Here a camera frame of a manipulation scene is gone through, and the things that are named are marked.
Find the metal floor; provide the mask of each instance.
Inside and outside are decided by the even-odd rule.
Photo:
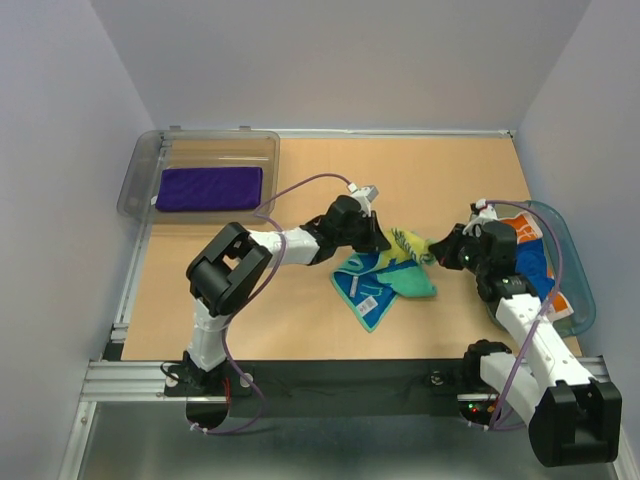
[[[189,430],[180,402],[102,403],[93,421],[80,478],[617,478],[611,465],[546,469],[531,451],[526,431],[485,433],[453,418],[265,419],[256,430],[206,437]]]

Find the white wall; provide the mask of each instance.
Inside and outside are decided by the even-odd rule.
[[[116,199],[151,128],[88,1],[0,2],[2,478],[57,478],[131,248]]]
[[[92,0],[162,128],[514,128],[589,0]]]
[[[640,452],[640,3],[593,0],[516,146],[532,194],[565,216],[598,308],[582,345],[604,354]]]

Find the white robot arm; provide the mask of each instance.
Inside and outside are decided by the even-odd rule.
[[[617,455],[622,399],[611,382],[598,382],[572,355],[553,324],[539,315],[533,285],[515,269],[517,234],[478,202],[467,225],[457,224],[430,252],[439,264],[469,270],[478,295],[498,322],[523,347],[536,330],[508,392],[516,358],[506,345],[481,340],[469,346],[465,371],[471,384],[487,384],[528,427],[533,450],[547,466],[613,461]]]
[[[225,360],[222,331],[244,306],[263,271],[274,266],[282,252],[282,236],[286,248],[281,265],[315,265],[341,246],[358,252],[391,248],[371,209],[376,187],[351,184],[349,190],[351,194],[340,195],[326,214],[284,232],[257,232],[228,224],[191,263],[187,277],[195,308],[187,353],[199,371],[209,372]],[[235,268],[225,263],[226,257],[238,260]]]

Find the white label tag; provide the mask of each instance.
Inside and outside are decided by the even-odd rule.
[[[349,296],[351,298],[355,298],[357,290],[358,290],[358,277],[353,277],[351,279],[351,290],[349,290]]]
[[[378,302],[376,302],[375,298],[367,297],[356,306],[356,309],[358,310],[358,312],[360,312],[360,315],[364,317],[367,313],[369,313],[377,306]]]

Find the cable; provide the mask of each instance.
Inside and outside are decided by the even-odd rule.
[[[500,421],[504,423],[511,416],[511,414],[513,414],[513,412],[514,412],[514,409],[509,406],[507,413],[500,416]],[[471,428],[471,427],[480,428],[480,429],[484,430],[485,432],[488,432],[490,430],[489,429],[489,425],[484,425],[482,423],[472,422],[471,420],[466,418],[464,415],[462,415],[462,413],[460,413],[460,417],[464,421],[464,423],[467,425],[467,427],[469,427],[469,428]],[[505,425],[504,427],[494,428],[491,431],[493,431],[493,432],[513,432],[515,430],[520,430],[520,429],[522,429],[524,427],[526,427],[525,423],[524,422],[520,422],[520,423],[517,423],[515,425]]]
[[[311,175],[309,178],[306,178],[304,180],[301,180],[298,183],[295,183],[293,185],[291,185],[288,188],[285,188],[284,190],[282,190],[281,192],[276,193],[273,197],[271,197],[268,200],[265,200],[264,202],[262,202],[260,205],[258,205],[256,207],[256,209],[253,211],[254,215],[257,214],[262,208],[266,207],[267,205],[269,205],[271,202],[273,202],[276,198],[281,197],[282,195],[284,195],[285,193],[289,193],[292,190],[295,190],[298,187],[301,187],[302,185],[305,185],[313,180],[316,180],[318,178],[326,178],[326,177],[333,177],[333,178],[338,178],[340,180],[342,180],[344,183],[346,183],[347,185],[351,185],[351,181],[345,177],[344,175],[340,175],[339,173],[331,173],[331,172],[326,172],[326,173],[317,173],[315,175]]]
[[[178,382],[178,383],[182,383],[182,381],[183,381],[183,380],[182,380],[181,378],[179,378],[177,375],[174,375],[174,374],[173,374],[173,373],[171,373],[169,370],[167,370],[166,368],[164,368],[164,366],[165,366],[167,363],[169,363],[169,362],[162,362],[162,363],[160,364],[160,371],[161,371],[162,373],[164,373],[164,376],[165,376],[165,377],[170,378],[171,380],[174,380],[174,381],[176,381],[176,382]]]
[[[231,408],[231,381],[229,377],[224,379],[224,398],[227,401],[227,409]]]
[[[563,277],[563,274],[564,274],[564,261],[563,261],[562,248],[560,246],[560,240],[558,239],[558,235],[553,230],[551,225],[549,225],[549,223],[540,214],[538,214],[534,209],[532,209],[532,208],[530,208],[530,207],[528,207],[525,204],[520,203],[520,202],[509,202],[509,201],[506,201],[506,200],[487,200],[487,205],[508,205],[508,206],[511,206],[511,207],[520,208],[520,209],[522,209],[522,210],[524,210],[526,212],[529,212],[530,214],[534,215],[540,221],[540,223],[542,223],[542,225],[544,225],[546,227],[547,231],[551,235],[551,238],[553,240],[553,244],[554,244],[554,246],[556,248],[556,251],[558,253],[558,266],[557,266],[557,275],[556,275],[555,285],[553,286],[553,288],[549,292],[549,295],[547,295],[547,298],[544,300],[544,302],[542,302],[542,305],[540,306],[540,311],[538,312],[538,314],[536,315],[535,320],[531,324],[531,328],[529,329],[529,333],[527,334],[526,338],[524,339],[524,342],[522,342],[522,347],[520,347],[520,352],[518,353],[518,356],[516,357],[516,361],[514,362],[513,367],[511,367],[511,371],[509,372],[509,376],[507,377],[507,381],[504,384],[504,388],[502,389],[502,393],[500,394],[500,397],[498,397],[498,404],[496,406],[496,409],[493,411],[493,414],[491,415],[491,420],[489,422],[489,428],[490,429],[494,429],[495,427],[499,427],[500,424],[502,423],[502,421],[501,421],[500,424],[496,425],[496,421],[498,420],[498,417],[500,415],[500,411],[502,410],[502,407],[504,406],[504,403],[505,403],[505,401],[507,399],[507,395],[509,393],[509,390],[511,390],[511,386],[513,385],[513,380],[515,379],[516,373],[518,372],[518,368],[520,368],[520,365],[522,364],[522,361],[524,360],[524,356],[526,355],[527,350],[529,350],[529,347],[533,343],[533,337],[535,336],[536,330],[538,329],[538,325],[540,324],[540,317],[544,316],[547,313],[547,310],[549,310],[549,308],[553,304],[553,301],[555,300],[556,296],[558,295],[558,292],[560,291],[560,282],[562,281],[562,277]]]
[[[224,431],[217,431],[217,430],[208,430],[206,428],[202,428],[200,427],[198,424],[196,423],[192,423],[189,422],[191,425],[191,429],[193,430],[197,430],[199,432],[204,433],[205,435],[232,435],[238,432],[241,432],[242,430],[245,430],[247,428],[249,428],[251,425],[253,425],[254,423],[256,423],[264,414],[264,411],[266,409],[266,404],[267,404],[267,399],[264,396],[264,394],[262,393],[262,390],[260,390],[260,387],[258,387],[240,368],[240,366],[237,364],[237,362],[234,360],[233,356],[231,355],[231,351],[229,350],[229,345],[227,343],[227,332],[229,329],[229,326],[231,325],[232,320],[236,317],[236,315],[238,315],[238,313],[240,313],[244,307],[247,306],[247,304],[249,304],[249,302],[251,302],[254,298],[256,298],[265,288],[266,286],[269,284],[269,282],[271,282],[271,280],[273,279],[273,277],[275,276],[276,272],[278,271],[278,269],[280,268],[280,265],[282,264],[282,261],[284,260],[284,255],[285,255],[285,251],[287,248],[287,238],[284,235],[284,230],[282,229],[282,227],[278,224],[278,222],[276,222],[275,220],[273,220],[272,218],[263,215],[261,213],[259,213],[261,208],[264,208],[266,205],[269,205],[272,201],[274,201],[276,198],[281,197],[282,195],[284,195],[285,193],[289,193],[292,190],[295,190],[298,187],[301,187],[302,185],[305,185],[313,180],[316,180],[318,178],[324,178],[324,177],[334,177],[334,178],[338,178],[342,181],[344,181],[347,185],[350,185],[351,182],[344,176],[339,175],[337,173],[319,173],[317,175],[313,175],[305,180],[302,180],[288,188],[285,188],[284,190],[282,190],[281,192],[276,193],[273,197],[271,197],[268,200],[265,200],[264,202],[262,202],[260,205],[258,205],[256,207],[256,209],[253,211],[253,216],[257,217],[257,218],[261,218],[263,220],[266,220],[267,222],[269,222],[277,231],[278,234],[280,235],[280,238],[282,239],[282,247],[280,248],[280,252],[278,254],[278,256],[276,257],[276,260],[273,264],[273,267],[271,269],[271,271],[269,272],[269,275],[267,276],[267,278],[264,279],[264,281],[260,284],[260,286],[258,286],[258,288],[256,288],[256,290],[254,290],[251,295],[249,295],[249,298],[247,299],[247,301],[244,303],[244,305],[240,308],[240,310],[238,310],[236,313],[234,313],[233,315],[229,316],[229,318],[227,319],[227,322],[225,323],[223,330],[222,330],[222,349],[224,350],[224,353],[227,357],[227,360],[229,361],[229,365],[231,365],[231,368],[233,368],[235,370],[235,372],[238,374],[238,376],[243,379],[245,382],[247,382],[247,384],[251,387],[251,389],[255,392],[255,394],[260,398],[260,407],[258,408],[258,411],[256,412],[256,414],[254,415],[254,417],[252,419],[250,419],[248,422],[244,423],[243,425],[240,425],[239,427],[235,427],[232,428],[230,430],[224,430]]]

